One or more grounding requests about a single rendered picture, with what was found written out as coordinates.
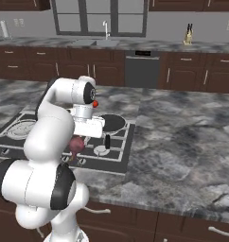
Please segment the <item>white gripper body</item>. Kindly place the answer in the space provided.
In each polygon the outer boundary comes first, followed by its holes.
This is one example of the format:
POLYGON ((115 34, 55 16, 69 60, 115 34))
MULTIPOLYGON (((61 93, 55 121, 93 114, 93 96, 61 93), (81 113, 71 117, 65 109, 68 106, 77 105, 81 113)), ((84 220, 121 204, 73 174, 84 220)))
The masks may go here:
POLYGON ((103 133, 105 120, 102 117, 93 116, 91 119, 76 118, 74 123, 75 135, 100 138, 103 133))

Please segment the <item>purple onion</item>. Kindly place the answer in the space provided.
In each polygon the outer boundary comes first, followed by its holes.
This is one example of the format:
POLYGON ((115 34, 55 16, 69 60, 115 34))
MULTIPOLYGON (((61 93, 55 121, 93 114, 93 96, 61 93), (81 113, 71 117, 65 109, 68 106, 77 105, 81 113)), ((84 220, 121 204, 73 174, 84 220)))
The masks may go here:
POLYGON ((82 152, 85 148, 83 140, 79 137, 73 137, 69 142, 69 149, 72 153, 72 159, 75 159, 77 154, 82 152))

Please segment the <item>black frying pan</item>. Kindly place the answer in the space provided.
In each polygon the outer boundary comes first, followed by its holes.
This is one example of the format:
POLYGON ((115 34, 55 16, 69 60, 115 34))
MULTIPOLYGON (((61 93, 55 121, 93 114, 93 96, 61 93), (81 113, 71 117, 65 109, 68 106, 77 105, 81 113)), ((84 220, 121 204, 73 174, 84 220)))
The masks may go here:
POLYGON ((111 136, 118 133, 126 125, 126 120, 117 114, 103 114, 102 118, 105 120, 103 127, 104 146, 106 149, 111 147, 111 136))

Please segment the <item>black stove hob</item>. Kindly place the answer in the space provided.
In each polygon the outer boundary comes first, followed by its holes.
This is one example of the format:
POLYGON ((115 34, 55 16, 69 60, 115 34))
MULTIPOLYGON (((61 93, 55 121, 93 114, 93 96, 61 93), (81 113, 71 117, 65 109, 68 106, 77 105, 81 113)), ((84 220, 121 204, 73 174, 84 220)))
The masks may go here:
MULTIPOLYGON (((111 147, 109 149, 106 149, 104 146, 103 134, 101 138, 83 137, 82 140, 84 141, 85 149, 81 153, 78 153, 75 159, 72 159, 71 151, 67 147, 62 153, 62 157, 71 156, 71 161, 68 162, 69 167, 125 174, 135 128, 134 120, 125 120, 125 127, 111 136, 111 147), (86 160, 84 166, 78 165, 78 160, 81 158, 86 160)), ((26 159, 24 142, 35 122, 34 111, 21 110, 0 129, 0 159, 26 159), (4 148, 9 148, 9 154, 1 154, 4 148)))

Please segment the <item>grey dishwasher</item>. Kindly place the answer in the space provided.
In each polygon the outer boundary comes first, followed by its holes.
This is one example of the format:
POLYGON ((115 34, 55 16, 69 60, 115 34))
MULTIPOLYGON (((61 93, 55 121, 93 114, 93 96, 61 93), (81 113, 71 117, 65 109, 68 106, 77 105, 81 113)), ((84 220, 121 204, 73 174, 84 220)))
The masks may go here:
POLYGON ((158 51, 127 50, 125 52, 125 86, 154 89, 160 74, 158 51))

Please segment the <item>brown base cupboard run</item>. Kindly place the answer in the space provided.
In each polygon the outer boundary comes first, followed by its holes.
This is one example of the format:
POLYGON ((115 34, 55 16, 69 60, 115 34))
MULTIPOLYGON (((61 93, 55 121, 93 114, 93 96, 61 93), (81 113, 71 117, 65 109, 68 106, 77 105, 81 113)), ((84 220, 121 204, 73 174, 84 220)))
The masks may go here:
POLYGON ((49 81, 89 76, 124 85, 124 52, 112 49, 0 45, 0 78, 49 81))
POLYGON ((158 87, 229 94, 229 54, 167 52, 162 55, 158 87))

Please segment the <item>grey sink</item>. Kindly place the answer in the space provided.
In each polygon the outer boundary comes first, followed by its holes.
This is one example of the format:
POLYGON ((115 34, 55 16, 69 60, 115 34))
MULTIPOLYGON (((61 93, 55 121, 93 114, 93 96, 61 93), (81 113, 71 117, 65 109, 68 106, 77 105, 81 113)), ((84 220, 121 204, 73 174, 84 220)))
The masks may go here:
POLYGON ((74 40, 69 43, 68 46, 100 46, 100 47, 115 47, 119 44, 119 41, 113 40, 74 40))

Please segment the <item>silver tap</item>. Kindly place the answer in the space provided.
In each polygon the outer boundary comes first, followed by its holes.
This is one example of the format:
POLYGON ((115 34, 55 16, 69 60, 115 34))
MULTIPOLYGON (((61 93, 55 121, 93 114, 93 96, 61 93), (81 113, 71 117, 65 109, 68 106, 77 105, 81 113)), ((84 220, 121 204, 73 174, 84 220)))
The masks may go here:
POLYGON ((110 33, 108 32, 108 22, 103 21, 102 24, 105 27, 105 40, 108 40, 108 38, 110 37, 110 33))

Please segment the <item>brown island drawer front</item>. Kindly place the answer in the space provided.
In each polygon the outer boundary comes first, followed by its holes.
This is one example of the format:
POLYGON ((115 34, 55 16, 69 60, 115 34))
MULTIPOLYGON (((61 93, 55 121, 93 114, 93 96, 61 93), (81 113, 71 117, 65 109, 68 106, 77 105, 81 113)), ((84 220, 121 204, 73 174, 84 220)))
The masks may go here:
POLYGON ((209 226, 229 233, 228 223, 160 213, 154 242, 229 242, 229 236, 210 232, 209 226))
POLYGON ((109 209, 109 214, 77 212, 80 227, 90 242, 153 242, 158 214, 152 211, 89 201, 93 210, 109 209))

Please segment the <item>dark framed window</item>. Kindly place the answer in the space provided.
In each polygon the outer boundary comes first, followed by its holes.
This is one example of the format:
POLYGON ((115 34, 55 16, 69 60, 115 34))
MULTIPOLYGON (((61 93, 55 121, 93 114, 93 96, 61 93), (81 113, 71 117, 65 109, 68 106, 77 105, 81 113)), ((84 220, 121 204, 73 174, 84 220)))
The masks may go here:
POLYGON ((51 0, 56 33, 110 38, 145 37, 149 0, 51 0))

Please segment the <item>brown island cupboard door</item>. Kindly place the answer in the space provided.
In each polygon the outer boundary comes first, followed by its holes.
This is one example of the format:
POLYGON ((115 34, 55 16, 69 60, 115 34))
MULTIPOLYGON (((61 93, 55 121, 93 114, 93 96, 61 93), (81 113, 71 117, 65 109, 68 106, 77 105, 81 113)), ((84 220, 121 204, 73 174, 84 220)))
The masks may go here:
POLYGON ((44 238, 41 238, 36 230, 27 230, 18 224, 15 208, 14 203, 0 198, 0 242, 43 242, 50 234, 50 225, 40 228, 44 233, 44 238))

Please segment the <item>white paper towel roll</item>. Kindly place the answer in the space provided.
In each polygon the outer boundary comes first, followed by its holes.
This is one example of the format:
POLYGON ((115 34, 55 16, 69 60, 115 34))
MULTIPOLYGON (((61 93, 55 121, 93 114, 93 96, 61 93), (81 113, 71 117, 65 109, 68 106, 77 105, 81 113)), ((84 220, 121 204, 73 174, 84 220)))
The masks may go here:
POLYGON ((8 39, 9 38, 9 31, 8 31, 8 27, 7 27, 6 21, 1 20, 0 21, 0 26, 1 26, 1 29, 2 29, 2 32, 3 32, 3 37, 5 39, 8 39))

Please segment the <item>tan knife block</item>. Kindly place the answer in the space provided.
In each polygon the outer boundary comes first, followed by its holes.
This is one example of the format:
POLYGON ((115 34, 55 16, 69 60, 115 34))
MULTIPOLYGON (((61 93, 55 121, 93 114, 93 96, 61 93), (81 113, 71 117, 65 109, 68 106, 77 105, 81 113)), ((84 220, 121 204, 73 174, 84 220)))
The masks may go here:
POLYGON ((187 25, 187 30, 185 33, 185 39, 184 39, 184 45, 192 45, 192 34, 193 34, 193 25, 188 24, 187 25))

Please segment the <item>brown wall cupboard run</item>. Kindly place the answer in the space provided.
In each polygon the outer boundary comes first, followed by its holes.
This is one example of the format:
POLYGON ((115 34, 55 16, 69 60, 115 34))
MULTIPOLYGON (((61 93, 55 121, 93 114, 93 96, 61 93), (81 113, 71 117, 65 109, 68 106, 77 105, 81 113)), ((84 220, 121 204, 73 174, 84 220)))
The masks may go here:
POLYGON ((0 0, 0 11, 42 11, 50 9, 50 0, 0 0))
POLYGON ((150 0, 149 10, 229 12, 229 0, 150 0))

